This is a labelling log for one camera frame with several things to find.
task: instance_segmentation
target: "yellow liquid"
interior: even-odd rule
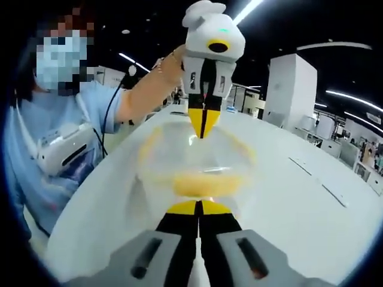
[[[178,196],[219,197],[236,193],[243,183],[238,175],[185,173],[174,177],[173,190]]]

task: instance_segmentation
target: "black cable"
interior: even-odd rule
[[[102,140],[101,140],[102,158],[105,158],[105,155],[108,155],[107,151],[105,150],[104,142],[105,142],[105,129],[107,127],[107,118],[108,118],[108,113],[109,113],[110,107],[112,105],[112,102],[113,102],[113,100],[114,100],[118,90],[121,88],[121,86],[123,84],[125,86],[127,86],[127,88],[132,88],[136,84],[137,81],[135,81],[133,76],[134,76],[134,74],[130,75],[129,73],[125,73],[124,77],[120,81],[120,84],[118,85],[117,89],[115,90],[113,97],[111,98],[111,100],[109,102],[109,105],[108,105],[108,108],[107,108],[107,112],[105,113],[105,118],[104,118],[104,122],[103,122],[103,125],[102,125],[102,130],[101,130],[101,132],[102,132]]]
[[[105,118],[104,118],[104,123],[102,124],[102,129],[101,129],[101,132],[102,132],[102,140],[101,140],[101,146],[102,146],[102,158],[105,158],[106,155],[108,155],[108,153],[106,152],[105,150],[105,146],[104,146],[104,142],[105,142],[105,129],[107,127],[107,118],[108,118],[108,113],[109,113],[109,109],[112,105],[112,102],[115,98],[115,96],[117,95],[117,92],[118,90],[120,89],[121,85],[122,85],[122,82],[123,80],[120,81],[120,84],[118,85],[117,89],[115,90],[114,92],[114,95],[113,97],[111,98],[110,102],[109,102],[109,105],[108,105],[108,108],[107,108],[107,112],[105,113]]]
[[[104,147],[104,145],[103,145],[103,143],[102,143],[102,141],[101,141],[100,135],[98,134],[98,132],[96,131],[95,128],[93,128],[93,131],[95,132],[95,134],[96,134],[96,136],[97,136],[98,142],[101,144],[102,154],[103,154],[103,155],[104,155],[104,154],[108,155],[108,153],[107,153],[107,151],[106,151],[106,149],[105,149],[105,147]]]

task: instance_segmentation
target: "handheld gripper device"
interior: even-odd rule
[[[196,264],[205,268],[204,276],[194,272]],[[209,200],[173,205],[156,230],[113,252],[103,270],[64,286],[335,287],[292,269],[283,251],[254,230],[243,230],[230,209]]]
[[[190,6],[183,18],[183,26],[188,28],[184,91],[189,95],[191,124],[201,139],[220,116],[236,61],[245,50],[245,38],[233,20],[222,14],[225,9],[224,4],[203,0]]]

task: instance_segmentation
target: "yellow circular sensor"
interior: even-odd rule
[[[223,53],[229,49],[230,45],[225,40],[213,39],[208,42],[209,50],[215,53]]]

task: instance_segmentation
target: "face mask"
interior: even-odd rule
[[[71,32],[67,37],[44,37],[38,46],[35,81],[44,90],[64,90],[67,84],[89,80],[92,71],[84,66],[87,38],[80,36],[80,30]]]

